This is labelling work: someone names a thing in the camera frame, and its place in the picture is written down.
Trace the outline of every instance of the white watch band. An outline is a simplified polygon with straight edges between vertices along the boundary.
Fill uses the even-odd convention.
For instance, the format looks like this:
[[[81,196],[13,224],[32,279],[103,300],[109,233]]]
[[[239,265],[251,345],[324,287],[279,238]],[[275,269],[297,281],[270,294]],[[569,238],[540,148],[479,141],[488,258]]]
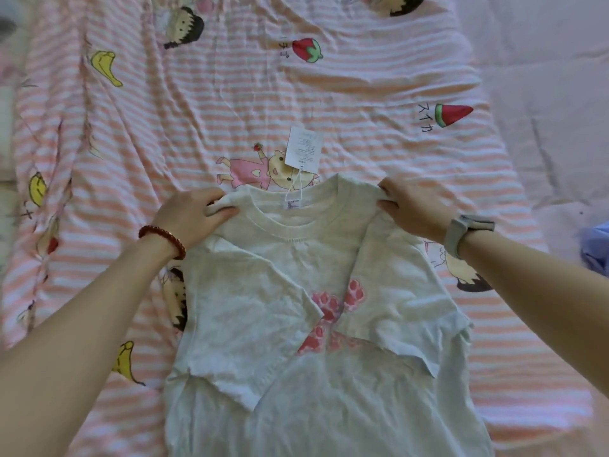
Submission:
[[[465,233],[469,230],[494,231],[495,222],[491,218],[477,215],[461,215],[451,221],[446,237],[444,238],[444,249],[446,253],[461,260],[459,256],[459,243]]]

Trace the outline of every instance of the pink striped bed sheet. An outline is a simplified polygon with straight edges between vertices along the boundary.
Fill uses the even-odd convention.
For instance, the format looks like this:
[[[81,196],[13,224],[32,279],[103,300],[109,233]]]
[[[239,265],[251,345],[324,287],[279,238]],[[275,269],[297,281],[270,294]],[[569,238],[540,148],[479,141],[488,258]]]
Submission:
[[[42,0],[40,13],[34,86],[16,104],[23,204],[3,286],[7,346],[102,272],[173,192],[289,189],[292,126],[324,133],[309,184],[401,174],[545,247],[450,0],[401,16],[366,0]],[[439,244],[428,253],[476,323],[471,393],[495,445],[587,423],[582,378],[473,269]],[[180,278],[176,262],[153,282],[72,455],[165,453],[161,391],[187,317]]]

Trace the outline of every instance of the blue fabric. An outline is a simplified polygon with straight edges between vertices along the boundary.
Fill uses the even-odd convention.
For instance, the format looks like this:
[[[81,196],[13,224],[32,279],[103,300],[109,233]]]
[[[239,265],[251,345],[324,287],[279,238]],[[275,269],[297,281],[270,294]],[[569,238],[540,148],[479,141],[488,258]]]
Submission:
[[[591,270],[609,276],[609,222],[583,231],[582,259]]]

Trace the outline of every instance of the bed sheet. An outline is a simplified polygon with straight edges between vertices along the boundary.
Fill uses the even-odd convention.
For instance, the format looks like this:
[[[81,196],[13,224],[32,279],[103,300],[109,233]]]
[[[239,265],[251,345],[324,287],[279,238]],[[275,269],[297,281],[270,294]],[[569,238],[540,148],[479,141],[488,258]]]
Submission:
[[[545,247],[450,0],[403,16],[363,0],[41,6],[26,62],[34,86],[17,99],[22,221],[3,286],[8,346],[108,266],[176,190],[289,189],[292,126],[324,133],[308,184],[335,172],[369,182],[402,174]],[[471,268],[438,244],[427,250],[477,324],[471,391],[496,446],[586,423],[581,377]],[[173,263],[153,282],[74,453],[111,443],[162,454],[160,390],[187,316],[174,304],[185,296],[179,276]]]
[[[609,220],[609,0],[455,0],[493,115],[553,254]],[[609,401],[592,430],[521,455],[606,455]]]
[[[11,155],[15,90],[29,86],[23,73],[30,39],[30,27],[36,16],[38,0],[14,0],[19,12],[17,30],[0,44],[0,182],[15,180]]]

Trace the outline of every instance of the clothing tag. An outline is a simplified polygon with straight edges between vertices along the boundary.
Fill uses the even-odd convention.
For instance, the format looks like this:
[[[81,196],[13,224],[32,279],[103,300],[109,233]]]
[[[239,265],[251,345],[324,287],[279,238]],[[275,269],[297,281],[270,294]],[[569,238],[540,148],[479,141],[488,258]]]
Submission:
[[[319,159],[322,157],[323,143],[323,133],[292,127],[290,138],[287,140],[285,164],[305,172],[317,174]]]
[[[286,200],[284,202],[284,207],[285,207],[286,210],[292,210],[294,208],[300,208],[300,199]]]

